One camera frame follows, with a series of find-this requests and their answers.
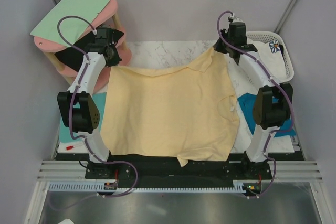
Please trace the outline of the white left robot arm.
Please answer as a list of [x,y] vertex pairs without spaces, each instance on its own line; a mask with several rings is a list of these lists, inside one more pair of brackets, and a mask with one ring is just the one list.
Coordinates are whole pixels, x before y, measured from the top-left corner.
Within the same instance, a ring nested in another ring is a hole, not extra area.
[[103,178],[111,178],[115,173],[115,165],[107,161],[109,151],[98,129],[100,112],[92,96],[102,70],[118,65],[121,61],[116,49],[120,36],[111,27],[100,26],[92,32],[94,42],[88,43],[85,50],[60,35],[68,45],[83,53],[83,61],[72,85],[66,92],[58,93],[57,102],[62,121],[69,128],[71,138],[82,141],[90,161],[99,163],[97,173]]

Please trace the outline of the yellow t shirt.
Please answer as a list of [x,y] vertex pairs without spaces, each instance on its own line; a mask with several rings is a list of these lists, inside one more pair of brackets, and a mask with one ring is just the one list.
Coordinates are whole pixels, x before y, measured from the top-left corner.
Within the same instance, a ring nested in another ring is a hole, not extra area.
[[222,53],[166,69],[112,67],[100,133],[113,155],[225,161],[240,118]]

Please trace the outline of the black clipboard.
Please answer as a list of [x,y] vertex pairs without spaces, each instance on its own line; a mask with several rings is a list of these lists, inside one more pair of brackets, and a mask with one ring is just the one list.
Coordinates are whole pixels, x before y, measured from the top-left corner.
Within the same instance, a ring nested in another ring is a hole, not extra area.
[[58,60],[60,60],[65,65],[69,66],[71,69],[75,71],[79,71],[82,65],[83,59],[85,57],[83,52],[86,52],[86,53],[92,52],[91,46],[93,45],[94,40],[95,40],[95,35],[93,33],[89,33],[85,35],[84,37],[82,37],[81,39],[79,39],[75,43],[75,46],[80,48],[79,51],[75,48],[69,47],[63,51],[59,51],[55,53],[55,56],[57,57]]

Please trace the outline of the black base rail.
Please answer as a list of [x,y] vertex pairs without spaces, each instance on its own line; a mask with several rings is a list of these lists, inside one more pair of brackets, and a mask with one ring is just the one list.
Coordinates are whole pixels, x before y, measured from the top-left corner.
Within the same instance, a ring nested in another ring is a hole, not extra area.
[[86,179],[115,179],[123,185],[231,185],[235,180],[266,181],[303,178],[310,165],[300,152],[272,154],[269,160],[251,163],[246,154],[230,154],[227,161],[190,161],[182,167],[172,157],[136,154],[110,156],[109,164],[93,163],[88,154],[57,154],[56,161],[70,161],[85,168]]

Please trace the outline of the white t shirt with flower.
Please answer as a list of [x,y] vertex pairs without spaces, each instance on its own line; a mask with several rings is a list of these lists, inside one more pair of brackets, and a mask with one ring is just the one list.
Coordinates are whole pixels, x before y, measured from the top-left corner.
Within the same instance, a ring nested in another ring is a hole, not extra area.
[[280,81],[284,81],[287,74],[279,41],[274,40],[268,43],[263,43],[248,38],[247,42],[253,44],[257,48],[263,64],[268,68],[270,73]]

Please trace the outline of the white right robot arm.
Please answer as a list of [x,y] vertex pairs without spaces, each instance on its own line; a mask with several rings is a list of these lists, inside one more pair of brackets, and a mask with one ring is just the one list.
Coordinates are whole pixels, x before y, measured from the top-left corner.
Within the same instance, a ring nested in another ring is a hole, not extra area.
[[247,43],[246,26],[243,22],[230,22],[227,29],[220,29],[217,24],[219,39],[214,48],[217,52],[228,54],[236,65],[244,70],[252,83],[258,88],[253,107],[255,131],[246,156],[249,161],[240,166],[241,174],[248,179],[259,173],[257,163],[268,157],[268,144],[282,125],[293,116],[291,104],[293,88],[288,83],[281,83],[271,75],[262,62],[257,48]]

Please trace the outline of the red marker pen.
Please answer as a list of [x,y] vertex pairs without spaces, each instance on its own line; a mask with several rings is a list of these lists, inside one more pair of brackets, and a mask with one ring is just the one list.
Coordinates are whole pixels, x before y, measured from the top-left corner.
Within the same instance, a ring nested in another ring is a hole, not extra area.
[[67,145],[65,147],[65,150],[70,151],[70,150],[74,150],[75,148],[79,148],[79,147],[82,147],[82,146],[84,146],[83,142],[77,142],[77,143],[73,143],[71,145]]

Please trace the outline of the green clipboard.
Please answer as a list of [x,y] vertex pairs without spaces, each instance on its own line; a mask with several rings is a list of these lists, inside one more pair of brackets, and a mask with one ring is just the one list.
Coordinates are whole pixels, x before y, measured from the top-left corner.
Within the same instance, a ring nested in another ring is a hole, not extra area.
[[74,44],[110,0],[61,0],[30,35],[69,47]]

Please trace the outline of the blue t shirt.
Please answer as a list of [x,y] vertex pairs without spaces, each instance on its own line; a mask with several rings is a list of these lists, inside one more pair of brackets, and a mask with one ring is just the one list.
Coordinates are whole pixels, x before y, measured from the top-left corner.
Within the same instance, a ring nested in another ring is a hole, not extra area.
[[[246,123],[248,125],[251,134],[254,133],[256,127],[256,122],[253,118],[253,108],[256,102],[256,98],[257,96],[251,93],[245,93],[238,98],[240,108],[243,112],[243,115],[245,117]],[[285,130],[289,129],[291,123],[292,123],[291,119],[286,120],[284,124],[280,127],[280,131],[275,134],[275,138],[283,136],[296,136],[297,134],[294,128],[292,128],[290,131],[285,132]]]

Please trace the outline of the white plastic basket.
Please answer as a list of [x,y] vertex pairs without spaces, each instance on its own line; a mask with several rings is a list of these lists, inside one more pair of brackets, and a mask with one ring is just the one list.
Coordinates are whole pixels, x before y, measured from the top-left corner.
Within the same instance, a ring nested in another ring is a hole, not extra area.
[[270,31],[248,31],[246,36],[274,77],[281,82],[289,82],[294,77],[291,59],[280,35]]

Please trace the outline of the pink three tier shelf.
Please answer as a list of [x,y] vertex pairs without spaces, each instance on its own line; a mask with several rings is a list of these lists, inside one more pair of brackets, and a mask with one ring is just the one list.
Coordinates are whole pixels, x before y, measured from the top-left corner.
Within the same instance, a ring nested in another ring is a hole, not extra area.
[[[110,67],[126,66],[132,58],[132,52],[125,40],[126,30],[121,25],[117,10],[117,0],[109,0],[92,22],[98,34],[94,35],[91,27],[88,26],[75,42],[75,46],[85,52],[102,53],[106,61],[106,66],[98,76],[94,88],[95,93],[108,84]],[[82,65],[83,54],[72,47],[66,47],[38,36],[34,36],[34,43],[67,83],[72,84]]]

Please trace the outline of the teal cutting board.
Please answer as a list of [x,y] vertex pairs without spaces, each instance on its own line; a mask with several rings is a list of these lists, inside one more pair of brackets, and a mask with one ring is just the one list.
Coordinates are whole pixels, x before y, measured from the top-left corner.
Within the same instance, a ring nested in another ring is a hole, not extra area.
[[58,94],[61,143],[80,140],[77,138],[78,132],[92,133],[94,129],[101,128],[106,95],[105,92],[89,95],[84,92],[73,94],[69,91]]

